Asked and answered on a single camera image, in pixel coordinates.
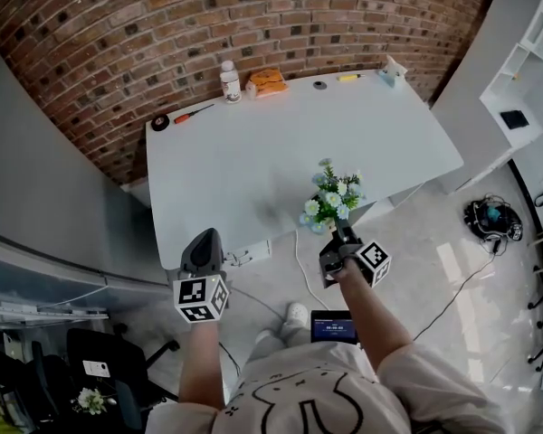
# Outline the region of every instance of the fiducial marker cube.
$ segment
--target fiducial marker cube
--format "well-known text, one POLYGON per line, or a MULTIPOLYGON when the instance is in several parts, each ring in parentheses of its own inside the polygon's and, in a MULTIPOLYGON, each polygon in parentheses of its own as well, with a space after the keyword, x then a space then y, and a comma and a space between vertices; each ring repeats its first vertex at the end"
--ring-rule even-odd
POLYGON ((372 272, 372 278, 368 280, 372 287, 377 285, 390 271, 392 257, 374 240, 362 246, 355 254, 372 272))
POLYGON ((173 282, 175 308, 187 323, 213 322, 221 318, 229 290, 221 275, 173 282))

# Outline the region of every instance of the flower bouquet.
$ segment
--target flower bouquet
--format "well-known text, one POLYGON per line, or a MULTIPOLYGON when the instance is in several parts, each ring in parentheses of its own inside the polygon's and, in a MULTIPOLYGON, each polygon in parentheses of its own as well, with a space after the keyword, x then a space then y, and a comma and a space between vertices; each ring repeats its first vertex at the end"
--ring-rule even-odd
POLYGON ((72 401, 72 405, 74 411, 91 415, 100 415, 103 411, 107 411, 105 397, 100 394, 98 389, 83 388, 78 399, 72 401))
POLYGON ((306 201, 300 216, 300 223, 309 226, 317 234, 324 233, 337 218, 346 220, 350 210, 358 206, 360 198, 364 198, 360 187, 360 172, 338 177, 334 174, 331 159, 322 159, 319 165, 324 168, 324 172, 315 174, 311 179, 319 191, 306 201))

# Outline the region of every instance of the label sticker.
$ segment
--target label sticker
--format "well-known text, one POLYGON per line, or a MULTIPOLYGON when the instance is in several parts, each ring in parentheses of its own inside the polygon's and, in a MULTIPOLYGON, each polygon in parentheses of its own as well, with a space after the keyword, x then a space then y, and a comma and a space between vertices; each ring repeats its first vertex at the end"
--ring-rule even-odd
POLYGON ((110 378, 109 367, 104 362, 90 362, 83 360, 84 372, 89 376, 98 376, 100 378, 110 378))

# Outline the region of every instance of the red screwdriver handle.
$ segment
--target red screwdriver handle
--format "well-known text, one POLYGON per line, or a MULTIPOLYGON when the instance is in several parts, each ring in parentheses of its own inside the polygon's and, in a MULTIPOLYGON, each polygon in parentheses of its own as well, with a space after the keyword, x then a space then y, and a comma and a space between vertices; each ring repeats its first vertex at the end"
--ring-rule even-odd
POLYGON ((185 122, 189 118, 191 118, 190 114, 184 114, 183 116, 179 116, 178 118, 175 118, 175 123, 176 124, 181 124, 181 122, 185 122))

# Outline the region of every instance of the white bottle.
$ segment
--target white bottle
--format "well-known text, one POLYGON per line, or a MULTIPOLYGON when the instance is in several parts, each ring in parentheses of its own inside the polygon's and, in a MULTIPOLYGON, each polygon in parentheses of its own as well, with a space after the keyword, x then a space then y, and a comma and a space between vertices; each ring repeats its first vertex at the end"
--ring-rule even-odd
POLYGON ((224 90, 226 103, 239 103, 242 99, 242 88, 239 84, 239 75, 233 61, 224 61, 221 64, 221 87, 224 90))

